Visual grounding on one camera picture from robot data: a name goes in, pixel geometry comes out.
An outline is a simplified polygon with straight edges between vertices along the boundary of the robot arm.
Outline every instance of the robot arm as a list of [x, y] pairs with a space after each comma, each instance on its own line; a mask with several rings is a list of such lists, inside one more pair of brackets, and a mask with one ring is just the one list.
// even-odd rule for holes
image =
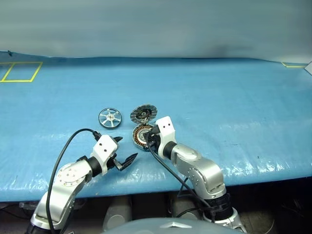
[[[231, 206], [220, 167], [198, 151], [177, 144], [170, 117], [158, 119], [147, 136], [150, 136], [149, 141], [152, 141], [158, 156], [170, 159], [177, 170], [191, 181], [196, 194], [211, 206], [216, 223], [246, 231], [237, 211]], [[204, 212], [204, 219], [211, 221], [210, 212]]]
[[[78, 159], [75, 163], [63, 166], [57, 173], [52, 186], [50, 197], [50, 213], [56, 233], [65, 227], [68, 216], [74, 207], [77, 193], [88, 183], [92, 177], [98, 174], [106, 174], [116, 166], [120, 171], [128, 167], [137, 154], [131, 155], [124, 163], [119, 163], [116, 157], [118, 141], [121, 137], [112, 138], [102, 135], [90, 154]], [[27, 234], [50, 233], [50, 226], [46, 212], [47, 192], [40, 200], [27, 229]]]

